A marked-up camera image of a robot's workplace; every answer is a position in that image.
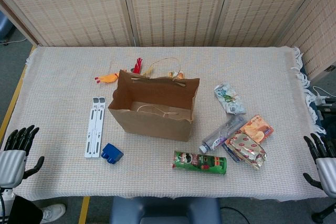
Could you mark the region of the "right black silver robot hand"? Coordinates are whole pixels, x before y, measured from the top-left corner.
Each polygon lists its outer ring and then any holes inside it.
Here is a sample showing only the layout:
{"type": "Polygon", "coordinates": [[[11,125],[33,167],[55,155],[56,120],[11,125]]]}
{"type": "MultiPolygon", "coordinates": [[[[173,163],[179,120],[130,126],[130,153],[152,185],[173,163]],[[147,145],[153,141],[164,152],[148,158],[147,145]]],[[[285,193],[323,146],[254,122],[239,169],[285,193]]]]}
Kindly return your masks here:
{"type": "Polygon", "coordinates": [[[313,187],[323,190],[329,197],[335,198],[335,140],[331,138],[318,137],[311,133],[313,141],[304,136],[310,154],[316,165],[319,181],[303,173],[305,180],[313,187]]]}

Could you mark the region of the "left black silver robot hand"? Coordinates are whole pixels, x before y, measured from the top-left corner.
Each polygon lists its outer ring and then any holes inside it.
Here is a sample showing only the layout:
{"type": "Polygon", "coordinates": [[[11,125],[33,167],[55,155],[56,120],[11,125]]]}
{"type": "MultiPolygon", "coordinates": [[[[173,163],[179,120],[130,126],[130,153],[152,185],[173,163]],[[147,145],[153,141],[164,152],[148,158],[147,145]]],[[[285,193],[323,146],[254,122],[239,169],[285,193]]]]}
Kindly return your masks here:
{"type": "Polygon", "coordinates": [[[26,163],[35,135],[39,128],[31,125],[20,130],[11,132],[1,151],[1,188],[12,189],[21,184],[22,180],[27,179],[37,173],[45,160],[41,156],[37,164],[26,169],[26,163]]]}

